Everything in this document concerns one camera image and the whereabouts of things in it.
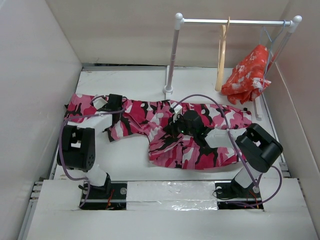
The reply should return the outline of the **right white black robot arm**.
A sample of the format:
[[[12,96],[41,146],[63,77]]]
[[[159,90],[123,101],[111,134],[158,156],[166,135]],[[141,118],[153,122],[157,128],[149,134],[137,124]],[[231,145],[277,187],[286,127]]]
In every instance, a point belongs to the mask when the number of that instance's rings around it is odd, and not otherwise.
[[[202,117],[195,110],[175,114],[164,131],[178,138],[189,136],[196,149],[196,164],[203,157],[212,156],[213,165],[218,165],[218,148],[233,148],[243,167],[231,180],[230,192],[243,197],[249,191],[259,193],[259,182],[283,152],[282,145],[259,124],[247,128],[219,129],[205,126]]]

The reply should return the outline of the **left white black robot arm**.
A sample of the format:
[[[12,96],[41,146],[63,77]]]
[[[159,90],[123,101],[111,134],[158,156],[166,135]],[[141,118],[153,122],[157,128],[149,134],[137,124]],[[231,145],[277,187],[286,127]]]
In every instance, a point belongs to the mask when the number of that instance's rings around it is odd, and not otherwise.
[[[96,159],[96,137],[114,126],[125,110],[126,98],[118,94],[75,94],[67,105],[58,137],[57,163],[73,181],[85,181],[95,194],[107,198],[108,174]]]

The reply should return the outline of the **pink camouflage trousers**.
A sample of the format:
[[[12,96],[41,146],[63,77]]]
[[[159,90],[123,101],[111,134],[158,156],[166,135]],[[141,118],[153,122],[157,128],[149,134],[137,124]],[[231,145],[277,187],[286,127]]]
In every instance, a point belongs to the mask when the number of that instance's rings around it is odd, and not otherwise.
[[[139,134],[149,141],[149,160],[166,168],[206,170],[228,166],[239,161],[232,147],[205,148],[182,133],[172,136],[166,126],[172,119],[170,108],[174,100],[124,101],[124,113],[119,121],[107,130],[110,142]],[[196,111],[206,127],[244,129],[252,123],[251,112],[230,105],[181,103],[182,112]]]

